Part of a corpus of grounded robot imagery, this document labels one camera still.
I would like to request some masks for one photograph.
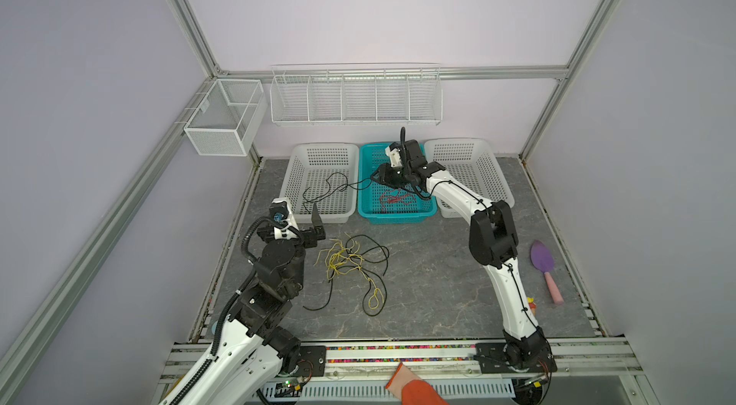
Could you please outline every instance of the purple spatula blade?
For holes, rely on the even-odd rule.
[[[531,245],[531,263],[542,272],[552,272],[554,269],[554,259],[552,253],[544,244],[535,240]]]

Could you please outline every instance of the pink handle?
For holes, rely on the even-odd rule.
[[[554,303],[557,304],[557,306],[563,304],[565,300],[562,299],[562,294],[559,292],[557,284],[554,282],[554,279],[552,279],[552,275],[549,272],[545,272],[545,279],[547,279],[547,288],[550,290],[550,295],[552,295]]]

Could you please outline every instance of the gray table surface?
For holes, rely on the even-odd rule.
[[[268,211],[281,190],[288,160],[266,159],[251,199],[243,228]],[[499,164],[514,195],[512,208],[519,235],[519,272],[526,294],[537,304],[537,319],[549,337],[593,336],[581,300],[570,279],[562,254],[547,226],[520,161],[499,158]],[[468,225],[462,218],[442,218],[439,213],[424,222],[406,225],[372,225],[356,212],[345,224],[326,224],[327,238],[345,240],[348,235],[367,234],[391,251],[389,269],[383,280],[388,298],[379,316],[371,318],[361,309],[368,282],[357,272],[341,275],[334,282],[330,304],[327,300],[324,259],[317,265],[317,254],[332,242],[323,241],[307,250],[304,290],[292,300],[294,307],[281,322],[302,341],[361,338],[501,338],[503,321],[491,281],[467,249]],[[531,243],[539,239],[552,251],[556,269],[552,272],[565,304],[555,306],[541,272],[529,259]],[[358,239],[364,247],[370,241]],[[250,244],[254,255],[263,249],[254,236]],[[373,257],[381,257],[377,250]],[[383,264],[366,265],[383,271]],[[214,314],[250,271],[247,260],[235,251],[228,263]]]

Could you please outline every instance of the blue basket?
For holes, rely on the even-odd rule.
[[[358,179],[369,178],[370,175],[384,162],[389,161],[386,156],[386,147],[391,143],[371,143],[361,147],[361,157],[358,162]],[[378,183],[371,183],[366,189],[358,191],[358,213],[374,225],[390,223],[419,223],[428,216],[437,213],[437,202],[434,198],[421,200],[415,195],[407,196],[402,202],[387,203],[381,201],[384,194],[406,194],[406,192],[391,189]]]

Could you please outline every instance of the yellow string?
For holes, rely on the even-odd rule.
[[[327,282],[332,281],[336,275],[349,274],[351,271],[355,270],[360,271],[361,274],[363,274],[363,277],[369,281],[373,287],[373,294],[368,298],[368,308],[378,309],[381,307],[381,304],[386,302],[386,298],[383,296],[381,289],[378,288],[378,285],[375,284],[375,281],[373,281],[368,273],[363,270],[363,262],[365,262],[365,259],[363,258],[363,255],[358,254],[361,249],[361,245],[357,241],[353,240],[353,245],[345,247],[340,239],[330,240],[333,241],[334,244],[332,244],[332,247],[330,248],[323,248],[319,251],[317,261],[314,262],[314,266],[319,263],[319,259],[322,257],[322,252],[327,252],[325,257]],[[354,267],[351,267],[345,272],[340,271],[340,268],[347,264],[353,264]]]

